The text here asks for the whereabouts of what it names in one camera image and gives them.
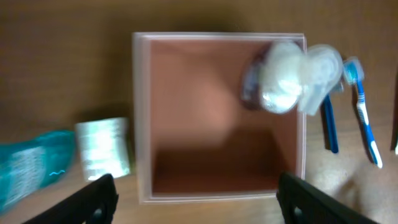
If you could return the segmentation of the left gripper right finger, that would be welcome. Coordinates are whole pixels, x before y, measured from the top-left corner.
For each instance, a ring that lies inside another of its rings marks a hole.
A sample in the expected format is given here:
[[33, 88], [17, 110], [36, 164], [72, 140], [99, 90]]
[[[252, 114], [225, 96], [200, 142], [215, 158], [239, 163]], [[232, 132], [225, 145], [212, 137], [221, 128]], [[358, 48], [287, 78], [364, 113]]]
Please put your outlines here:
[[276, 196], [287, 224], [376, 224], [288, 172], [280, 175]]

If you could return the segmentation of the clear purple soap pump bottle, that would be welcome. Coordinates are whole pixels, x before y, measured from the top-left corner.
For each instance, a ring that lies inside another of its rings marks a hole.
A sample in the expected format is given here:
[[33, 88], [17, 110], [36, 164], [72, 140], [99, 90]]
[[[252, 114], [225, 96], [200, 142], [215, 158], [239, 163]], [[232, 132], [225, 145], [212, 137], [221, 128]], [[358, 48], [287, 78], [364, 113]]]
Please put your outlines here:
[[341, 55], [330, 45], [303, 50], [291, 40], [275, 41], [243, 75], [241, 99], [257, 110], [284, 114], [297, 108], [313, 116], [342, 72]]

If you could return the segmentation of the blue mouthwash bottle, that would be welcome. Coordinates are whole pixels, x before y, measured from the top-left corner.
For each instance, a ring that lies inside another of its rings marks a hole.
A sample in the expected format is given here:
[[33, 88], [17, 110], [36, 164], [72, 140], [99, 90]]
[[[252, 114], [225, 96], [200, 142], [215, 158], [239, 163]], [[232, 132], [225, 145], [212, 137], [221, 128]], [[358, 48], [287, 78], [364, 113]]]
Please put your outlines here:
[[1, 145], [1, 213], [23, 198], [58, 182], [75, 157], [75, 133], [51, 131]]

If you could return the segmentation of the green white small box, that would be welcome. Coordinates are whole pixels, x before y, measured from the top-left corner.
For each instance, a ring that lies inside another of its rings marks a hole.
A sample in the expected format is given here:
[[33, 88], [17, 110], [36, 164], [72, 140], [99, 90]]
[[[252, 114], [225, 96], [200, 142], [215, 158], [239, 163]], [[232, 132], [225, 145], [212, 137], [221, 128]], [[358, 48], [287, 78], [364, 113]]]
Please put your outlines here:
[[120, 178], [131, 173], [127, 128], [126, 118], [108, 118], [75, 125], [83, 176], [87, 181], [95, 181], [105, 174]]

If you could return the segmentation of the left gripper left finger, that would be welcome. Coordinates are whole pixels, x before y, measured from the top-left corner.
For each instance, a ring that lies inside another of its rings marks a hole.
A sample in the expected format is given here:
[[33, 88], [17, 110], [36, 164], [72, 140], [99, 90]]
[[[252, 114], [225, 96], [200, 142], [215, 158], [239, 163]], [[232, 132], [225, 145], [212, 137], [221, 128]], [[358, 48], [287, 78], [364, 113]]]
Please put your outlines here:
[[110, 224], [119, 195], [111, 174], [105, 174], [24, 224]]

